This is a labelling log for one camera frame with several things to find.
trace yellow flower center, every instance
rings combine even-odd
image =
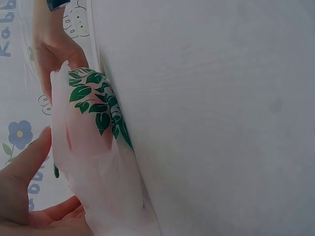
[[[21,137],[23,136],[23,132],[19,130],[19,131],[16,133],[16,135],[17,135],[19,138],[21,138]]]

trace blue flower print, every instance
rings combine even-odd
[[[33,139],[32,126],[26,120],[11,122],[9,133],[9,142],[19,150],[23,150]]]

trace hand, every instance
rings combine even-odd
[[[27,188],[46,159],[51,129],[46,128],[8,166],[0,171],[0,232],[10,236],[93,236],[85,212],[74,196],[41,211],[28,211]]]
[[[68,60],[70,69],[89,67],[83,49],[63,29],[64,7],[50,12],[46,1],[34,1],[33,53],[44,94],[52,102],[50,73]]]

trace green leaf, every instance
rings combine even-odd
[[[70,102],[78,101],[92,92],[92,89],[88,86],[78,86],[76,87],[71,95],[70,95]]]
[[[82,103],[81,104],[81,106],[80,106],[80,111],[81,111],[81,113],[83,114],[88,108],[89,108],[89,103],[88,102],[84,102],[84,103]]]
[[[115,96],[112,95],[107,97],[107,101],[110,108],[114,107],[117,104],[117,99],[115,98]]]
[[[81,106],[81,104],[82,104],[83,102],[78,102],[77,104],[75,104],[75,108],[78,108],[78,107],[80,107]]]
[[[100,92],[100,93],[104,93],[105,88],[110,87],[109,84],[107,82],[103,82],[102,86],[95,89],[96,91]]]
[[[96,97],[98,97],[101,101],[103,102],[107,102],[105,97],[103,95],[100,95],[100,94],[95,94]]]
[[[117,139],[118,135],[119,135],[119,128],[116,125],[113,125],[112,133],[113,133],[115,139]]]
[[[90,73],[92,70],[88,69],[88,68],[81,68],[81,70],[83,70],[85,73]]]
[[[54,164],[54,175],[56,178],[59,178],[59,176],[60,176],[59,170],[58,170],[57,166],[55,166],[55,164]]]
[[[71,76],[72,78],[77,79],[77,80],[83,78],[83,77],[79,76],[79,75],[78,75],[77,73],[75,73],[75,72],[70,72],[70,73],[69,73],[69,76]]]
[[[128,131],[127,131],[127,127],[126,127],[126,124],[124,122],[124,120],[122,119],[122,122],[120,122],[120,125],[119,125],[119,128],[120,128],[120,132],[124,138],[124,140],[127,142],[127,144],[131,147],[132,147],[132,143],[131,143],[131,140],[130,140],[130,137],[129,137],[129,134],[128,134]]]
[[[10,163],[10,162],[14,161],[15,158],[16,158],[16,157],[12,157],[12,158],[9,159],[7,162]]]
[[[79,86],[85,86],[84,84],[76,84],[76,85],[72,85],[72,87],[79,87]]]
[[[81,79],[80,80],[73,80],[73,79],[71,79],[71,80],[69,80],[69,85],[70,86],[75,86],[78,83],[80,83],[81,81],[82,81]]]
[[[90,105],[87,101],[85,101],[85,102],[79,102],[79,103],[75,104],[74,107],[80,108],[80,111],[83,114],[90,107]]]
[[[99,84],[101,81],[102,81],[102,75],[95,72],[95,73],[92,73],[91,75],[89,75],[87,77],[87,84],[88,83],[94,83],[94,84]]]
[[[109,127],[110,117],[107,113],[97,113],[95,122],[98,127],[99,133],[103,135],[104,131]]]
[[[95,103],[91,106],[89,113],[91,112],[106,112],[107,111],[107,105],[105,104],[100,104],[100,103]]]
[[[2,143],[3,150],[8,156],[12,155],[12,149],[5,143]]]
[[[116,124],[120,119],[122,119],[123,117],[122,116],[118,116],[118,115],[115,115],[114,117],[113,117],[113,121],[114,121],[114,123]]]

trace white wall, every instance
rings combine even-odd
[[[93,0],[165,236],[315,233],[312,0]]]

